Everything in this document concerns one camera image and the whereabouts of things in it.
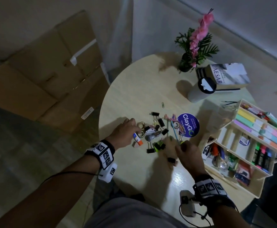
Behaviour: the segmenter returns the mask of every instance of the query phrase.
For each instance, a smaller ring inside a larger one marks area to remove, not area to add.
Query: packing tape
[[[94,45],[96,43],[96,38],[93,39],[90,43],[88,43],[87,45],[85,45],[84,47],[82,47],[78,52],[76,52],[70,59],[70,62],[75,66],[77,65],[77,57],[79,55],[81,55],[84,51],[86,51],[88,48],[90,48],[92,45]]]

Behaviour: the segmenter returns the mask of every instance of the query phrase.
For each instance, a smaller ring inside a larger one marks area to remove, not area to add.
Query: gray floor
[[[99,111],[70,135],[0,109],[0,217],[98,141]],[[96,178],[58,227],[82,227],[116,187],[105,183],[95,189],[95,184]]]

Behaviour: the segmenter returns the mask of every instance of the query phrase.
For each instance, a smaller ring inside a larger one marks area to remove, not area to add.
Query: stacked cardboard boxes
[[[72,132],[109,88],[102,56],[82,11],[0,66],[0,107]]]

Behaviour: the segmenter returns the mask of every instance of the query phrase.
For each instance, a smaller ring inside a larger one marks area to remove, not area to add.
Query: round wooden table
[[[196,73],[179,72],[176,67],[180,60],[179,54],[159,53],[144,57],[122,71],[103,100],[99,116],[99,139],[108,136],[126,117],[135,118],[136,122],[152,124],[153,116],[149,115],[152,111],[159,112],[160,117],[165,114],[172,117],[172,114],[178,116],[190,113],[195,115],[200,123],[199,133],[190,138],[191,142],[198,145],[206,132],[211,113],[218,110],[222,101],[238,101],[243,98],[254,103],[246,88],[235,93],[215,93],[198,103],[191,103],[187,100],[186,93],[197,82]],[[209,63],[211,61],[207,60],[202,66]],[[169,135],[175,137],[171,126],[168,126],[168,129]],[[179,193],[181,190],[189,190],[194,194],[193,178],[180,163],[173,169],[169,168],[163,151],[147,154],[148,143],[144,138],[142,141],[144,144],[138,148],[127,146],[115,153],[114,160],[118,168],[114,181],[127,195],[141,192],[149,204],[189,225],[179,214]],[[173,145],[167,145],[165,152],[171,157],[176,155]],[[253,196],[246,192],[223,181],[221,183],[239,211],[253,200]],[[204,206],[196,204],[195,207],[201,214],[206,212]],[[186,219],[197,226],[208,226],[200,216]]]

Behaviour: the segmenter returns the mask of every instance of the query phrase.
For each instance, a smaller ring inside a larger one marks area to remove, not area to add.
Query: white label
[[[94,111],[93,107],[90,107],[87,112],[85,112],[83,115],[82,115],[82,119],[85,120],[92,112]]]

